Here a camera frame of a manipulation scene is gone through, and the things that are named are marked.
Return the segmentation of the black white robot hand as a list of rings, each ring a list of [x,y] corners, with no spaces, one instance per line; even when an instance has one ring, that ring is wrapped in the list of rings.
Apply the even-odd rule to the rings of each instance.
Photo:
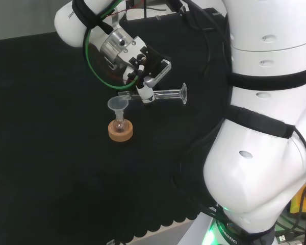
[[[132,86],[142,102],[153,102],[154,87],[171,70],[171,61],[146,45],[138,36],[117,57],[121,58],[126,66],[123,73],[125,84],[134,82]]]

